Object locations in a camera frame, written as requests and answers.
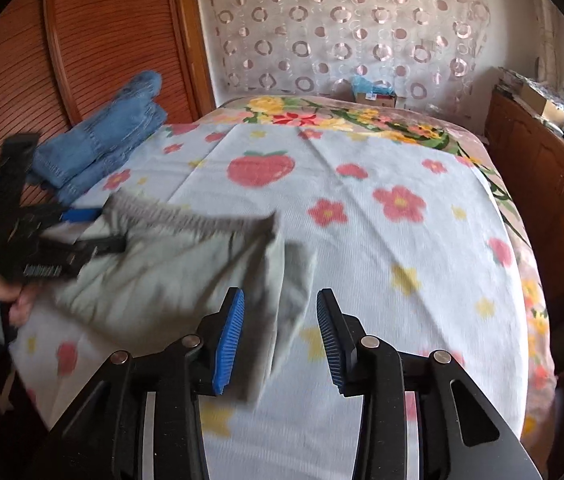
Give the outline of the long wooden cabinet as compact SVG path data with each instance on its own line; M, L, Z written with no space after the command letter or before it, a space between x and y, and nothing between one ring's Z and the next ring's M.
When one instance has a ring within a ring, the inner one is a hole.
M530 239L549 313L564 314L564 140L499 89L485 134Z

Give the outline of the blue denim jeans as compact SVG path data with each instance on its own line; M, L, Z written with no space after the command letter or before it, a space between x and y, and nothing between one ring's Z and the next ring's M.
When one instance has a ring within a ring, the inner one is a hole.
M131 153L167 119L155 102L162 76L145 70L114 98L66 133L36 148L27 182L70 205L128 160Z

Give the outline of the wooden wardrobe sliding door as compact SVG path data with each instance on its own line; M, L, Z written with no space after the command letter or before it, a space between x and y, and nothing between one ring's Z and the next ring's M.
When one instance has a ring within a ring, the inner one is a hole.
M0 145L65 132L137 73L175 124L215 106L197 0L10 0L0 13Z

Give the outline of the pink floral bedspread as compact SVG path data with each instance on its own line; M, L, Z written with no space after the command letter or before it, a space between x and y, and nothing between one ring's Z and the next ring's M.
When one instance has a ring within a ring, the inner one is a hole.
M277 124L322 127L346 133L352 140L369 136L416 143L454 156L477 170L506 225L521 277L528 333L528 390L522 443L541 472L547 471L554 440L556 378L550 351L550 325L537 261L510 192L486 151L486 143L453 122L395 107L324 98L323 96L248 96L236 98L210 113L217 124Z

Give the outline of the cardboard box with blue bag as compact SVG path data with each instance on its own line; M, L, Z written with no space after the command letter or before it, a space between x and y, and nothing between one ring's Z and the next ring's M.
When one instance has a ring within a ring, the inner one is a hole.
M378 107L395 107L397 104L396 92L390 84L383 81L375 84L359 75L352 80L352 94L358 104Z

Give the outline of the grey-green pants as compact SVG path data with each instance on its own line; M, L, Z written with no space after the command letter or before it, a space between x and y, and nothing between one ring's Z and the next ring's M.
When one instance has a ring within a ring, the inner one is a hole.
M245 296L228 396L255 405L280 372L304 322L317 255L286 240L276 214L209 217L118 191L85 238L122 235L127 248L98 257L51 289L55 305L143 356L191 333L231 287Z

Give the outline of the circle pattern sheer curtain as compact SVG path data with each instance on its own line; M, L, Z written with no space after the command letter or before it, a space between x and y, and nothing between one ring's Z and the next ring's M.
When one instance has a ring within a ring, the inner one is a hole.
M220 101L250 94L345 99L358 80L405 106L468 109L487 0L198 0Z

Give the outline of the white strawberry flower blanket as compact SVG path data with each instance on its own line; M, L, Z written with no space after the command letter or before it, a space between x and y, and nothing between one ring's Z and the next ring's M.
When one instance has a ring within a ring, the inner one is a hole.
M400 351L446 350L514 432L527 399L520 274L487 180L443 151L325 128L170 126L74 203L124 191L209 217L276 214L286 240L317 255L303 324L255 405L228 388L201 406L215 479L346 479L361 403L331 382L316 299ZM13 344L45 422L56 422L119 344L40 297Z

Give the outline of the cardboard box on cabinet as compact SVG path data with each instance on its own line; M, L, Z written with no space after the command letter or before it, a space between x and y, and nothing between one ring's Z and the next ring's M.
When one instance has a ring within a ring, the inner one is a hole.
M564 108L556 104L550 96L545 96L536 86L525 82L520 91L521 99L542 119L562 128Z

